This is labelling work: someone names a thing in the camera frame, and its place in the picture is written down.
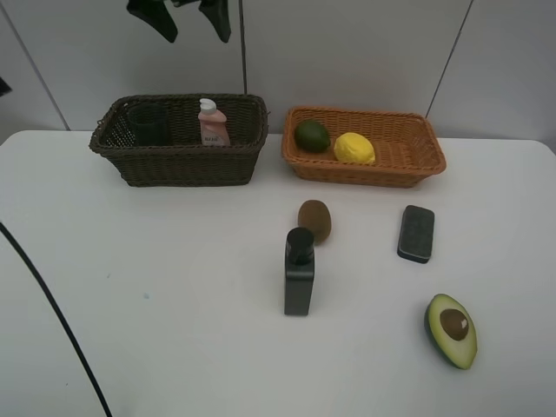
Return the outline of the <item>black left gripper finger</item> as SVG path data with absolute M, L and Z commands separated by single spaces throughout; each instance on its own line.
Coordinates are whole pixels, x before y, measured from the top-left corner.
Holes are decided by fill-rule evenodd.
M 201 0 L 199 11 L 210 21 L 219 39 L 228 43 L 231 36 L 228 0 Z
M 173 43 L 176 40 L 178 29 L 164 1 L 128 0 L 126 10 L 157 31 L 168 42 Z

